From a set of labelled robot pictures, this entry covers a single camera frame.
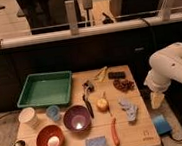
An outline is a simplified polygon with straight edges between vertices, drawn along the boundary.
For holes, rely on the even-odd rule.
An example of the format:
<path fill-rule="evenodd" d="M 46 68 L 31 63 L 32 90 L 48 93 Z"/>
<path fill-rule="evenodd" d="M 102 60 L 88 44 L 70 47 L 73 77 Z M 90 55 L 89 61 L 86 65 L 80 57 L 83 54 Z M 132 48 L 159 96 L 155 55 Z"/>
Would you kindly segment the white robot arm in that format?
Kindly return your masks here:
<path fill-rule="evenodd" d="M 148 60 L 150 71 L 144 81 L 151 92 L 151 107 L 160 108 L 171 81 L 182 83 L 182 42 L 175 42 L 154 52 Z"/>

